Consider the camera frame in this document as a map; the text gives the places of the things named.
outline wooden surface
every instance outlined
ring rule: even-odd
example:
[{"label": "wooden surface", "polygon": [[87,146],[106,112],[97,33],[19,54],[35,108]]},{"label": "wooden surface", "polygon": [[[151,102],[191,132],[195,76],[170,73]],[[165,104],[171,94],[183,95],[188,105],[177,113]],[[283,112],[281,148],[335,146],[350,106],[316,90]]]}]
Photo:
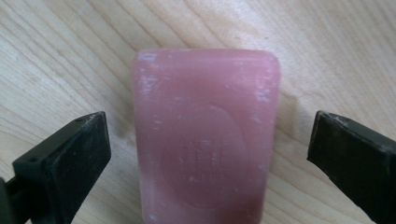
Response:
[{"label": "wooden surface", "polygon": [[319,109],[396,139],[393,0],[0,1],[0,176],[104,110],[112,160],[74,223],[142,224],[130,71],[145,48],[272,51],[283,77],[262,223],[372,223],[305,157]]}]

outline soap bar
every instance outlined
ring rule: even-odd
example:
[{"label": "soap bar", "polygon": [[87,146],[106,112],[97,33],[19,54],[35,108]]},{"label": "soap bar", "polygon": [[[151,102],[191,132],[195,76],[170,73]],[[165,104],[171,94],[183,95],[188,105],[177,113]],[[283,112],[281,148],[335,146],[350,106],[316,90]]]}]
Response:
[{"label": "soap bar", "polygon": [[279,65],[266,51],[146,49],[133,96],[147,224],[256,224]]}]

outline white residue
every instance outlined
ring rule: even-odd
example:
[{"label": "white residue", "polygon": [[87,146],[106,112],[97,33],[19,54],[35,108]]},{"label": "white residue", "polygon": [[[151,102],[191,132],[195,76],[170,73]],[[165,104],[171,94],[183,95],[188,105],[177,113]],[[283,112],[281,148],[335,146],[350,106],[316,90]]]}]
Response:
[{"label": "white residue", "polygon": [[199,180],[195,176],[190,176],[189,177],[189,182],[190,183],[197,183],[197,182],[199,182]]},{"label": "white residue", "polygon": [[141,53],[139,55],[139,61],[154,62],[157,56],[157,53]]},{"label": "white residue", "polygon": [[175,100],[176,100],[176,101],[183,101],[183,100],[184,100],[184,98],[183,98],[183,97],[181,97],[181,96],[177,96],[177,97],[175,97]]},{"label": "white residue", "polygon": [[152,215],[152,214],[150,214],[148,217],[149,217],[149,219],[154,220],[154,221],[158,220],[158,218],[155,215]]},{"label": "white residue", "polygon": [[262,122],[262,121],[261,121],[258,117],[256,117],[256,116],[252,116],[252,117],[250,117],[250,119],[252,119],[252,120],[254,120],[254,121],[258,122],[258,123],[261,123],[261,122]]},{"label": "white residue", "polygon": [[143,94],[148,94],[152,91],[153,87],[155,86],[155,84],[157,83],[158,78],[156,77],[146,77],[146,76],[142,76],[140,78],[140,84],[143,86],[142,88],[142,93]]},{"label": "white residue", "polygon": [[270,93],[271,91],[268,89],[262,89],[255,92],[257,100],[265,103],[270,102],[270,98],[269,98]]}]

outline light wooden table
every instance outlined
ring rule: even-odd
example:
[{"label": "light wooden table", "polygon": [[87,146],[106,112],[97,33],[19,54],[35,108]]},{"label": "light wooden table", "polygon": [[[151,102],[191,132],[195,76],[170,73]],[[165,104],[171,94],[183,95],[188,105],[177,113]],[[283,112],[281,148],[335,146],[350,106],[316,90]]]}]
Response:
[{"label": "light wooden table", "polygon": [[393,0],[0,1],[0,176],[104,110],[112,160],[74,223],[142,224],[130,73],[145,48],[272,51],[283,77],[262,223],[372,223],[305,158],[319,109],[396,138]]}]

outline embossed logo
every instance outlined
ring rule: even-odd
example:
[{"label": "embossed logo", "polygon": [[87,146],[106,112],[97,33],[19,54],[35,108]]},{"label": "embossed logo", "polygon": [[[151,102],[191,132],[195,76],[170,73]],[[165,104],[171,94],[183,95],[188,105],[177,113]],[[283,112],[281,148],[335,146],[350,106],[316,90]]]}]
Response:
[{"label": "embossed logo", "polygon": [[245,180],[248,152],[241,131],[213,105],[196,106],[183,118],[164,146],[164,177],[185,203],[219,207]]}]

